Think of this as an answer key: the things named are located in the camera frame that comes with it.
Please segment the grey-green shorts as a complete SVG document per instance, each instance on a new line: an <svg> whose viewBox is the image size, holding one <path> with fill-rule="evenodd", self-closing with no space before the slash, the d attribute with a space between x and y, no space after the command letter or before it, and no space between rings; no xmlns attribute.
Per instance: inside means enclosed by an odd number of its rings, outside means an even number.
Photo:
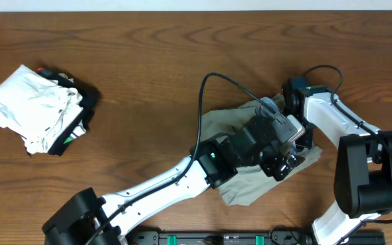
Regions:
<svg viewBox="0 0 392 245"><path fill-rule="evenodd" d="M222 110L212 110L201 117L201 140L216 137L218 142L225 139L226 135L234 134L244 124L257 113L260 104L249 101L237 108ZM299 153L304 161L295 167L288 175L290 178L294 174L316 163L323 151L313 145L310 149L306 148ZM218 187L220 196L228 206L240 205L249 206L269 190L280 184L273 177L268 177L258 166L240 167L238 173L226 183Z"/></svg>

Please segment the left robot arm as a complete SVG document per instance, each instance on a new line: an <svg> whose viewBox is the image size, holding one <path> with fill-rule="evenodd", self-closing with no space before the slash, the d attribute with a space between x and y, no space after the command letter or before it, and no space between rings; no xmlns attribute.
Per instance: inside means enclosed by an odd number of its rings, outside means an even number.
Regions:
<svg viewBox="0 0 392 245"><path fill-rule="evenodd" d="M282 180L297 161L289 153L305 132L292 115L253 116L222 142L198 141L189 156L165 173L133 188L96 196L92 188L76 193L42 227L46 244L125 244L125 236L147 218L238 174L260 165Z"/></svg>

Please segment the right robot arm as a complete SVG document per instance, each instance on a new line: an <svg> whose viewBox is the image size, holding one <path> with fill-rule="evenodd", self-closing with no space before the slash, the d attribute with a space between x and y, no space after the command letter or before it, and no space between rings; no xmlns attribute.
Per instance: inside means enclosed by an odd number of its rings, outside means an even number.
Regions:
<svg viewBox="0 0 392 245"><path fill-rule="evenodd" d="M335 201L312 223L314 244L344 244L362 226L381 223L392 211L392 131L382 131L348 109L328 86L310 86L305 77L282 85L286 114L305 128L303 148L320 129L338 150Z"/></svg>

